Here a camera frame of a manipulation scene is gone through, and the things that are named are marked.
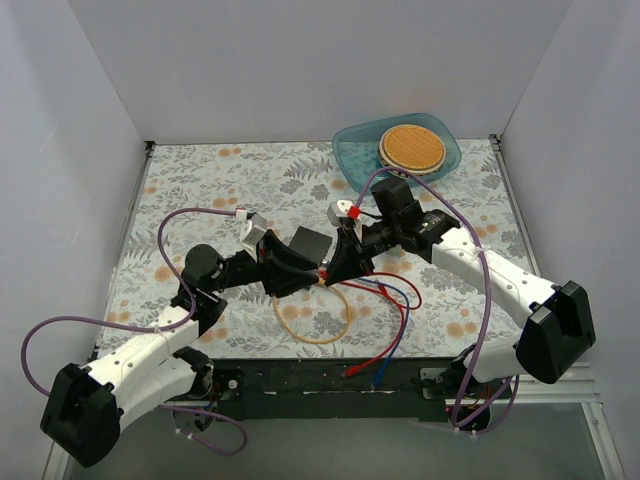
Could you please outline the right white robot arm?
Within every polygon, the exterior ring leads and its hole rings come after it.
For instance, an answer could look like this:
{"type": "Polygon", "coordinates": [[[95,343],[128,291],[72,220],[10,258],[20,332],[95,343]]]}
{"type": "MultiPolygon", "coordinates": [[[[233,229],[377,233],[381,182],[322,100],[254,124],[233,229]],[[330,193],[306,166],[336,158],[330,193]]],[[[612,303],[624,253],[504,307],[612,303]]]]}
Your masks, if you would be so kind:
{"type": "Polygon", "coordinates": [[[374,258],[399,246],[476,288],[521,329],[485,347],[474,344],[452,361],[443,378],[460,395],[475,397],[489,382],[521,374],[553,384],[595,344],[582,286],[555,284],[481,249],[459,220],[439,209],[422,209],[400,178],[376,183],[372,193],[380,217],[371,225],[360,224],[360,211],[348,200],[328,208],[337,246],[327,284],[372,274],[374,258]]]}

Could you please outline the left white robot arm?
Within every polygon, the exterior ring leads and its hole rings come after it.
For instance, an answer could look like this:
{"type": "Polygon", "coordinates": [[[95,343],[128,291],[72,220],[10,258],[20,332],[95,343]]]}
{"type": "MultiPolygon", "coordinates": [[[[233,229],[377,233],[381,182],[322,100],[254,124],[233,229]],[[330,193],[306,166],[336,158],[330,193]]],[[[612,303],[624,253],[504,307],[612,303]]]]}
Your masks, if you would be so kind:
{"type": "Polygon", "coordinates": [[[139,417],[174,397],[210,396],[214,365],[192,348],[221,317],[227,288],[259,282],[282,298],[318,281],[330,237],[304,227],[289,244],[267,231],[252,253],[223,258],[199,244],[187,254],[185,286],[150,332],[136,334],[110,354],[85,366],[69,364],[56,376],[40,428],[80,465],[91,467],[114,447],[139,417]]]}

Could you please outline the black network switch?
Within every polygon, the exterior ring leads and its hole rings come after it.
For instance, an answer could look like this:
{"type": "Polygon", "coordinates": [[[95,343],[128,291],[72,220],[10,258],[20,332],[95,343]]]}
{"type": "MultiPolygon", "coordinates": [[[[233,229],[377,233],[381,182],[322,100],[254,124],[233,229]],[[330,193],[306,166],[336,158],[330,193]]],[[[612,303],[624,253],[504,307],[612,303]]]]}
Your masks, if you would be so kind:
{"type": "Polygon", "coordinates": [[[325,260],[331,244],[330,236],[300,226],[292,237],[289,248],[319,267],[325,260]]]}

